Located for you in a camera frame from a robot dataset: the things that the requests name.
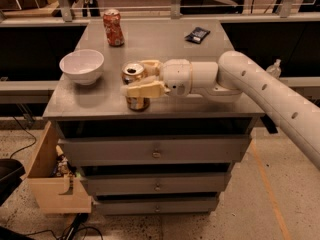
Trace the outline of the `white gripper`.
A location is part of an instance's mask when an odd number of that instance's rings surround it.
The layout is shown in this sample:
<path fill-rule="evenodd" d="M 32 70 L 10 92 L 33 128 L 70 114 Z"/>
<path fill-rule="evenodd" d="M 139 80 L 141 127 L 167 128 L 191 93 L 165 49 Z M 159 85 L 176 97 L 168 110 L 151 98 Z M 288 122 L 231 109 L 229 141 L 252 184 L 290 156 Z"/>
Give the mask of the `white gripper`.
<path fill-rule="evenodd" d="M 166 93 L 184 97 L 191 90 L 191 63 L 186 59 L 141 60 L 144 76 L 141 80 L 123 85 L 121 94 L 131 98 L 159 98 Z"/>

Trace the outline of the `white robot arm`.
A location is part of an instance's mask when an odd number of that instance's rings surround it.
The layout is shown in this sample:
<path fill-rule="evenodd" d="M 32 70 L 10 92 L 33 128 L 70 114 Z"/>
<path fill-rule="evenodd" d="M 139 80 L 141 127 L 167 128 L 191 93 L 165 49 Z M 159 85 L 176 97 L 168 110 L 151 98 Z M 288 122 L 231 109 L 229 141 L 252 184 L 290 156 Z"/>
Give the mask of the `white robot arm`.
<path fill-rule="evenodd" d="M 320 108 L 246 55 L 227 51 L 216 62 L 186 59 L 133 62 L 124 71 L 139 73 L 142 67 L 147 69 L 147 76 L 122 86 L 124 96 L 159 98 L 165 94 L 175 97 L 198 94 L 214 102 L 233 102 L 246 94 L 320 168 Z"/>

